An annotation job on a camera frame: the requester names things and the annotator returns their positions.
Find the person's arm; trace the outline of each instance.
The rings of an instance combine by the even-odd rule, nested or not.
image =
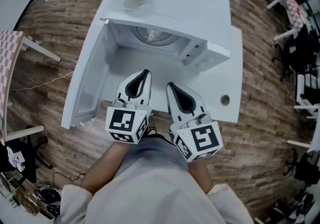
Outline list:
[[[227,184],[214,186],[204,160],[188,163],[188,169],[226,224],[254,223],[244,204]]]
[[[226,224],[254,224],[245,205],[227,184],[215,185],[207,196]]]
[[[115,176],[120,164],[130,150],[128,143],[114,142],[86,173],[81,187],[94,195]]]
[[[93,195],[112,180],[129,149],[130,144],[114,142],[89,169],[81,187],[64,186],[58,223],[85,223],[87,207]]]
[[[188,163],[188,169],[189,173],[195,179],[196,183],[198,183],[204,193],[207,194],[212,189],[214,184],[210,178],[205,161],[201,159],[195,162]]]

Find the wooden floor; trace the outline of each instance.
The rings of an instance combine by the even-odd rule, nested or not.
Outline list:
[[[11,88],[40,85],[73,71],[86,33],[101,0],[35,0],[18,29],[40,39],[58,54],[61,63],[32,51],[19,55]],[[286,30],[285,20],[267,10],[266,0],[230,0],[232,24],[242,30],[243,84],[239,121],[220,122],[224,150],[207,159],[215,183],[227,183],[242,199],[253,217],[260,215],[278,198],[294,193],[303,184],[284,177],[285,160],[291,155],[286,140],[308,142],[311,121],[293,110],[294,78],[280,82],[281,68],[272,63],[278,55],[273,37]],[[40,148],[53,170],[43,166],[39,181],[53,182],[53,172],[71,179],[88,168],[110,145],[104,137],[107,103],[102,102],[98,118],[85,127],[70,130],[60,126],[71,75],[41,88],[11,92],[14,106],[8,124],[14,129],[28,124],[44,125],[48,144]],[[165,132],[171,122],[156,113],[152,124]],[[63,187],[70,181],[55,174],[54,183]]]

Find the beige jacket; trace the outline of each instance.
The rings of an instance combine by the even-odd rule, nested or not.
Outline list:
[[[64,224],[253,224],[226,184],[206,195],[186,170],[155,168],[145,159],[138,159],[94,196],[65,186],[60,214]]]

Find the cable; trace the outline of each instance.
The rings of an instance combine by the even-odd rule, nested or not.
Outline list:
[[[56,188],[56,189],[59,190],[59,188],[58,188],[57,186],[51,185],[51,184],[48,183],[48,182],[38,182],[38,183],[35,185],[35,188],[36,188],[36,189],[39,189],[39,184],[46,184],[46,185],[49,186],[49,187]]]
[[[69,181],[71,181],[71,182],[74,182],[74,181],[78,180],[78,179],[80,178],[80,176],[81,176],[81,175],[83,175],[83,176],[85,176],[85,175],[86,175],[86,174],[79,174],[77,178],[75,178],[75,179],[71,180],[71,179],[69,179],[67,176],[65,176],[64,174],[59,173],[59,172],[55,172],[55,173],[53,173],[53,175],[52,175],[52,181],[53,181],[53,184],[55,184],[55,174],[60,174],[60,175],[62,175],[63,177],[67,178],[67,179],[68,179]]]
[[[20,89],[10,89],[10,91],[20,91],[20,90],[34,89],[34,88],[36,88],[36,87],[41,87],[41,86],[44,86],[44,85],[46,85],[46,84],[52,83],[52,82],[56,81],[57,79],[61,79],[61,78],[67,77],[67,76],[68,76],[69,74],[71,74],[71,73],[73,73],[73,71],[72,71],[72,72],[69,72],[69,73],[66,74],[65,76],[62,76],[62,77],[60,77],[60,78],[55,78],[54,80],[52,80],[52,81],[50,81],[50,82],[46,82],[46,83],[44,83],[44,84],[42,84],[42,85],[40,85],[40,86],[26,87],[26,88],[20,88]]]

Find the checkered cloth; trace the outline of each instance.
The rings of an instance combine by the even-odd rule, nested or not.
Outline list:
[[[9,71],[23,36],[22,31],[0,30],[0,115],[3,119]]]
[[[294,29],[301,29],[304,24],[308,23],[306,15],[300,9],[296,0],[281,0],[280,3],[286,8]]]

